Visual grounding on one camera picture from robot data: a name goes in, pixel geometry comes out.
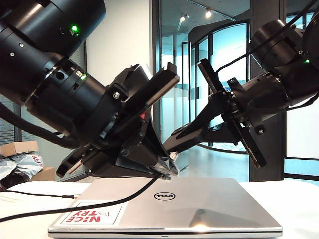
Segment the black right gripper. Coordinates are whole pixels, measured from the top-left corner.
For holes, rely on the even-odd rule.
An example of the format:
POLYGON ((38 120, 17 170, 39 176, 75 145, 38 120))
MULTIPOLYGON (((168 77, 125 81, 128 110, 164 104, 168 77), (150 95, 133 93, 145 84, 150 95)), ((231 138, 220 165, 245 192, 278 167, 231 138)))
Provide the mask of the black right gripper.
POLYGON ((210 121, 221 115, 224 122, 208 130, 207 142, 224 142, 237 145, 242 142, 256 167, 264 167, 266 159, 253 140, 249 130, 263 134, 263 122, 288 106, 287 95, 279 80, 264 73, 241 85, 236 78, 228 81, 226 90, 207 59, 198 64, 203 76, 212 89, 208 104, 187 127, 177 134, 182 138, 208 126, 210 121))

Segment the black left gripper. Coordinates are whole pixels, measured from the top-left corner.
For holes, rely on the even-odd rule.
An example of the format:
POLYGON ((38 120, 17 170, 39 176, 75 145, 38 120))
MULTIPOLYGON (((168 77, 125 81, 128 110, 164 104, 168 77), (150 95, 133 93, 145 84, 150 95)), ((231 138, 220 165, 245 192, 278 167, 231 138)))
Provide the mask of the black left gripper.
POLYGON ((137 64, 121 72, 107 87, 97 114, 85 127, 95 138, 72 151, 59 165, 63 177, 79 166, 102 178, 177 176, 179 169, 156 134, 152 105, 179 81, 172 63, 148 77, 137 64))

